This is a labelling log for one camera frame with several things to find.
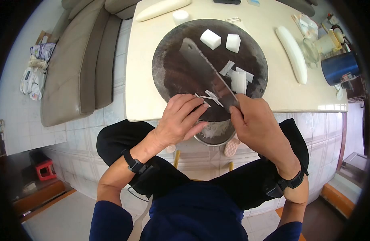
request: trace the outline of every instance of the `cable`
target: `cable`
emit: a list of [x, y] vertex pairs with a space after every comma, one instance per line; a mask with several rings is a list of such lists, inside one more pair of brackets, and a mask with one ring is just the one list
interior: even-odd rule
[[130, 191], [130, 188], [132, 188], [132, 187], [129, 187], [127, 190], [128, 190], [128, 191], [129, 191], [129, 193], [131, 193], [134, 197], [136, 197], [136, 198], [138, 198], [138, 199], [140, 199], [140, 200], [142, 200], [142, 201], [149, 202], [149, 200], [144, 200], [144, 199], [142, 199], [142, 198], [138, 197], [137, 195], [135, 195], [134, 193], [132, 193], [132, 192]]

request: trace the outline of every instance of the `knife blade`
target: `knife blade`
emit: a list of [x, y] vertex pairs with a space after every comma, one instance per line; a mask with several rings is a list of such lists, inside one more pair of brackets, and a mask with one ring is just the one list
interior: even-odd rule
[[239, 107], [239, 102], [229, 86], [191, 39], [183, 39], [179, 52], [197, 73], [199, 81], [207, 87], [205, 90], [214, 93], [228, 113], [231, 105]]

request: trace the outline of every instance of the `blue shirt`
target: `blue shirt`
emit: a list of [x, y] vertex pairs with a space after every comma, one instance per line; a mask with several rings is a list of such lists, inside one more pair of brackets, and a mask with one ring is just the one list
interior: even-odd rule
[[[248, 240], [243, 213], [220, 187], [190, 182], [153, 201], [140, 240]], [[284, 224], [265, 240], [297, 241], [301, 226]], [[122, 207], [108, 201], [95, 204], [91, 241], [127, 240], [132, 229], [132, 217]]]

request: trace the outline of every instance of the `round cutting board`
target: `round cutting board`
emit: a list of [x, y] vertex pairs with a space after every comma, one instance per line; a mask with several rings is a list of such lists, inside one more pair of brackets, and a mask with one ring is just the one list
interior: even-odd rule
[[[221, 45], [211, 50], [200, 41], [202, 33], [210, 29], [221, 37]], [[241, 39], [239, 53], [225, 48], [228, 34], [238, 34]], [[203, 93], [198, 84], [197, 73], [179, 53], [184, 38], [193, 40], [203, 55], [211, 62], [217, 71], [220, 71], [227, 62], [233, 61], [232, 67], [239, 67], [254, 75], [252, 83], [248, 83], [247, 96], [260, 98], [263, 96], [268, 80], [268, 65], [264, 53], [256, 41], [238, 26], [216, 19], [198, 19], [178, 25], [168, 32], [155, 50], [152, 62], [154, 84], [168, 102], [176, 94]], [[221, 76], [228, 86], [231, 86], [229, 77]], [[211, 107], [200, 117], [200, 120], [221, 122], [231, 118], [224, 108], [217, 104]]]

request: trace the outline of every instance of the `white table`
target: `white table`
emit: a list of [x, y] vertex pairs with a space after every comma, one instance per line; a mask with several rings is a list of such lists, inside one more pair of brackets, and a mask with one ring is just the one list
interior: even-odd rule
[[[158, 2], [144, 0], [137, 4], [135, 14]], [[346, 112], [347, 96], [336, 98], [335, 89], [324, 78], [321, 66], [307, 68], [307, 84], [299, 84], [275, 28], [286, 27], [297, 41], [303, 36], [291, 15], [297, 10], [275, 0], [262, 0], [260, 7], [241, 1], [240, 5], [193, 0], [183, 7], [192, 20], [213, 18], [226, 20], [239, 17], [246, 31], [261, 47], [268, 63], [268, 84], [263, 98], [277, 112]], [[161, 39], [175, 24], [172, 12], [153, 19], [132, 23], [126, 65], [126, 116], [129, 121], [160, 119], [166, 102], [159, 95], [151, 72], [153, 54]]]

